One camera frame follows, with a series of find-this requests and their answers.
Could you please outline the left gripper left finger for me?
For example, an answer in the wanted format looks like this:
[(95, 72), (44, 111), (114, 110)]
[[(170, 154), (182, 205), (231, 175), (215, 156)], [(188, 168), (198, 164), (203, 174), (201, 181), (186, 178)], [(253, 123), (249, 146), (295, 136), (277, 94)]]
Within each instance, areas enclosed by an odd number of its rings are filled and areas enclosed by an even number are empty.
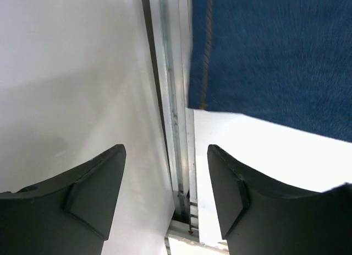
[(52, 178), (1, 193), (1, 254), (101, 254), (125, 160), (118, 144)]

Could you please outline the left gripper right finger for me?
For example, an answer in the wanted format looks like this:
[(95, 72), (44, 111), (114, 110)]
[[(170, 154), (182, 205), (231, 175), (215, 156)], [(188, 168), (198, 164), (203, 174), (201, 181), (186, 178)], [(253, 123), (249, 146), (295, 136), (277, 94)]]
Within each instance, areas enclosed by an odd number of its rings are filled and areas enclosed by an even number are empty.
[(351, 254), (351, 185), (314, 192), (275, 180), (217, 145), (207, 151), (230, 254)]

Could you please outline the dark blue denim trousers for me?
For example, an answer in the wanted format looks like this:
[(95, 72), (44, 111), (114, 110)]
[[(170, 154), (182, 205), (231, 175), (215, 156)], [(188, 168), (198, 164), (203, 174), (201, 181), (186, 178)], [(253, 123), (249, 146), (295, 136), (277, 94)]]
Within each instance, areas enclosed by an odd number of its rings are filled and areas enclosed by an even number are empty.
[(351, 141), (351, 0), (192, 0), (188, 107)]

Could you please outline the left aluminium table rail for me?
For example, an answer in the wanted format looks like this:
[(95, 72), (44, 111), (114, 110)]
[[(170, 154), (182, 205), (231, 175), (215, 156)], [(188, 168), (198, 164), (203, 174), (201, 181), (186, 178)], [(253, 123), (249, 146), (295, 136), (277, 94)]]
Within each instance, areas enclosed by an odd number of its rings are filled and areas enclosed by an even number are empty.
[(194, 113), (188, 108), (191, 0), (142, 0), (175, 211), (169, 232), (199, 241)]

